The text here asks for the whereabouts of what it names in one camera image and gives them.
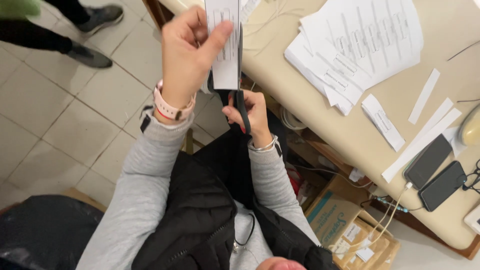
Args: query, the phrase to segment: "woman's right hand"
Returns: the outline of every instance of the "woman's right hand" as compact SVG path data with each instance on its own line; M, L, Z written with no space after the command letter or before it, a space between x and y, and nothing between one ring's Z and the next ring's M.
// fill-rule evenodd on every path
M262 93L243 91L248 120L250 121L250 134L253 137L255 148L263 148L272 142L272 135L268 129L267 108L265 97ZM228 117L228 123L237 123L245 128L240 112L233 107L233 99L228 97L228 106L223 107L222 112Z

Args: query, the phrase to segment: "black jacket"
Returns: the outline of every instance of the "black jacket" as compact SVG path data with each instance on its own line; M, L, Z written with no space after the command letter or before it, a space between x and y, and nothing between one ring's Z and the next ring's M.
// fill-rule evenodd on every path
M293 223L253 203L274 256L307 270L333 270L330 251L316 246ZM138 252L133 270L230 270L237 207L217 176L180 152L173 167L165 215Z

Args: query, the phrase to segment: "beige table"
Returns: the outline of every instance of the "beige table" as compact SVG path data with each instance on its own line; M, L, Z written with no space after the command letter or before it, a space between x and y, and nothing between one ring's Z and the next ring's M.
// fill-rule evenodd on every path
M194 4L203 5L201 0L160 2L175 14ZM273 0L269 2L262 0L250 16L249 23L264 22L275 12L275 3ZM304 8L301 13L308 15L319 10L324 2L325 0L289 0L284 11ZM454 102L480 98L480 45L446 61L464 47L480 40L480 9L472 0L414 0L414 3L425 41L420 64L372 87L361 99L369 93L377 97L406 139L406 145L446 97ZM285 60L283 52L298 34L298 26L299 17L280 16L258 33L246 36L246 49L263 48L269 41L273 41L256 56L256 51L244 50L243 71L343 155L348 163L360 168L384 191L398 198L405 185L401 174L398 173L388 184L381 173L400 153L395 153L389 147L363 115L360 104L355 106L349 116L342 116L337 109L330 108L327 99ZM256 25L246 25L244 34L257 29ZM413 125L407 119L433 68L441 72L440 79L417 124ZM464 114L452 126L459 125L474 105L456 104L455 107ZM470 147L459 157L467 173L472 172L478 159L480 147ZM444 165L452 160L453 155ZM413 215L450 246L464 249L473 241L475 233L463 223L463 218L479 204L479 200L480 196L475 191L459 190L434 212L418 210ZM409 209L421 207L414 189L404 194L401 204Z

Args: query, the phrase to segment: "scissors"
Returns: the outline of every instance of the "scissors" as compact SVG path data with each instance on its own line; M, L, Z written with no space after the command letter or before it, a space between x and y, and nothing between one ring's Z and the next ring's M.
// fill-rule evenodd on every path
M243 51L243 27L240 23L240 34L239 34L239 50L238 50L238 89L231 90L229 95L233 99L233 106L239 110L241 118L243 120L243 124L245 125L245 134L250 134L251 127L250 121L248 120L248 113L245 107L245 99L243 97L243 90L240 89L240 79L241 79L241 59L242 59L242 51ZM207 87L210 92L219 92L219 91L228 91L226 89L214 89L213 85L213 73L211 72L208 77Z

